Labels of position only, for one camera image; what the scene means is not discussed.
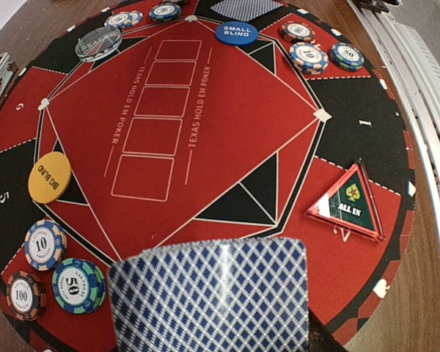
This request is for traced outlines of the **blue checkered card deck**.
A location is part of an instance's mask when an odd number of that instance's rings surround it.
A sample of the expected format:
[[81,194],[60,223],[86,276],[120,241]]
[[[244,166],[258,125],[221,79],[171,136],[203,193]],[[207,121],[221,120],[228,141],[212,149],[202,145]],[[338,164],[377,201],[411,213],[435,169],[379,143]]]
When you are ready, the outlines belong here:
[[307,250],[293,238],[147,249],[109,269],[120,351],[307,351]]

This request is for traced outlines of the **card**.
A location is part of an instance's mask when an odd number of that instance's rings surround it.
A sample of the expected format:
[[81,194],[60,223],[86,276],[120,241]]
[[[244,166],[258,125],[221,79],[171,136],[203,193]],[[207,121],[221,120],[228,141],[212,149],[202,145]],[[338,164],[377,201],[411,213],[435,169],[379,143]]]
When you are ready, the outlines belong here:
[[224,17],[248,22],[280,7],[279,2],[272,0],[223,0],[210,9]]

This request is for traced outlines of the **blue chip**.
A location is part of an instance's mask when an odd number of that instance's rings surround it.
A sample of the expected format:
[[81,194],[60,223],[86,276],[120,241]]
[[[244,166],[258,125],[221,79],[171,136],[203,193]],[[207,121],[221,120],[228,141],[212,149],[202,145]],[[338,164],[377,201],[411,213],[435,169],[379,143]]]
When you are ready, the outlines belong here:
[[329,55],[332,62],[344,70],[356,72],[364,67],[364,55],[351,44],[335,43],[331,47]]

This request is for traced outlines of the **teal chip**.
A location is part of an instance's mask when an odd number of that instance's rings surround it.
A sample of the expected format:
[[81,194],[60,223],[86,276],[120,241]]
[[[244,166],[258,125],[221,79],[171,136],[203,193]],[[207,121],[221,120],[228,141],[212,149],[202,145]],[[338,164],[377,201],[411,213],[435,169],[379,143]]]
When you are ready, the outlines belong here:
[[54,270],[51,285],[58,305],[75,315],[96,311],[106,298],[103,272],[88,260],[63,260]]

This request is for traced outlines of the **red chip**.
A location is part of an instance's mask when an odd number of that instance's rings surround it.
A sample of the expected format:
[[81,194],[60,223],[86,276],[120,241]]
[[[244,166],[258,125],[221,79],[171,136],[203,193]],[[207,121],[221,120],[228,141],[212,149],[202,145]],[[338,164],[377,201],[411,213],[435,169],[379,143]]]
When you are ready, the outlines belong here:
[[25,271],[16,271],[9,277],[5,297],[12,316],[22,321],[41,318],[47,307],[44,284],[35,274]]

